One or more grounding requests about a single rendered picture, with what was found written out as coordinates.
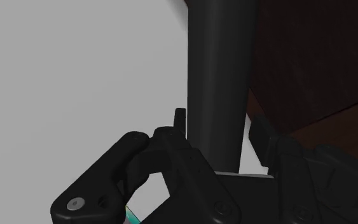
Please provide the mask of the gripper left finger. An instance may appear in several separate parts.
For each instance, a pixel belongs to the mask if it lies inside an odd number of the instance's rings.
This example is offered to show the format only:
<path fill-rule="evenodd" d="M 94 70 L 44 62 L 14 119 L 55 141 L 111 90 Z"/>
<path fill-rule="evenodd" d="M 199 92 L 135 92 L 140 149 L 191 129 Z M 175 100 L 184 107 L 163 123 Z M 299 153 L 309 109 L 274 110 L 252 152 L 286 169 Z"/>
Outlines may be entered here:
<path fill-rule="evenodd" d="M 217 174 L 185 137 L 186 110 L 149 137 L 122 136 L 52 203 L 53 224 L 123 224 L 125 206 L 150 174 L 163 174 L 169 198 L 140 224 L 240 224 L 242 213 Z"/>

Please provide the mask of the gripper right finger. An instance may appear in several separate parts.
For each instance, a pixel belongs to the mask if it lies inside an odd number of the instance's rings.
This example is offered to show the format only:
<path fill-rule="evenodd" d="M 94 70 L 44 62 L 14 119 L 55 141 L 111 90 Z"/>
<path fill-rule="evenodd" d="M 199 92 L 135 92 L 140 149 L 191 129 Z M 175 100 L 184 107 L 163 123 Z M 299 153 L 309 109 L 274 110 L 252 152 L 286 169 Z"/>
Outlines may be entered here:
<path fill-rule="evenodd" d="M 328 144 L 306 149 L 263 115 L 252 119 L 249 141 L 278 183 L 282 224 L 358 224 L 358 159 Z"/>

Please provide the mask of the teal flat thing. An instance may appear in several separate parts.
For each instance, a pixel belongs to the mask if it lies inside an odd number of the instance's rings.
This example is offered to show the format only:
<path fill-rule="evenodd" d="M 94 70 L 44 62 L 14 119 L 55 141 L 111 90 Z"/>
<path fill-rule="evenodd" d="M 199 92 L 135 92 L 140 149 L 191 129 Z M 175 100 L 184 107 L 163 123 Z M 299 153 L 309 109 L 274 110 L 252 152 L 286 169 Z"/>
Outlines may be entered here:
<path fill-rule="evenodd" d="M 141 221 L 136 217 L 136 215 L 129 209 L 125 207 L 125 221 L 123 224 L 140 224 Z"/>

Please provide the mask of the dark brown wooden cabinet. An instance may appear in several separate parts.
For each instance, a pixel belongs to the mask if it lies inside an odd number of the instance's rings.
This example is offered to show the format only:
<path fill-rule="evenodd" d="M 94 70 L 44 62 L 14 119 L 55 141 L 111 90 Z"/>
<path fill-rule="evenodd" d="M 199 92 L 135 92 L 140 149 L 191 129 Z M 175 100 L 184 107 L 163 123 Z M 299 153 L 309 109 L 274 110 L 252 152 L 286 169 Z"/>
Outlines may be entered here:
<path fill-rule="evenodd" d="M 358 0 L 258 0 L 249 93 L 291 133 L 358 103 Z"/>

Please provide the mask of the dark grey tall cylinder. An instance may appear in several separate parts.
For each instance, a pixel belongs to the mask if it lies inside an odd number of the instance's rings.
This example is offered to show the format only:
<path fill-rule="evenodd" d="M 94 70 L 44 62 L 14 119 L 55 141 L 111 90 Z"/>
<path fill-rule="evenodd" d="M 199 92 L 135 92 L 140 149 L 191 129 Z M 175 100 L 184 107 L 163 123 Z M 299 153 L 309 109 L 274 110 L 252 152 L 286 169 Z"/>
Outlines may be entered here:
<path fill-rule="evenodd" d="M 258 0 L 186 0 L 187 138 L 215 171 L 239 172 Z"/>

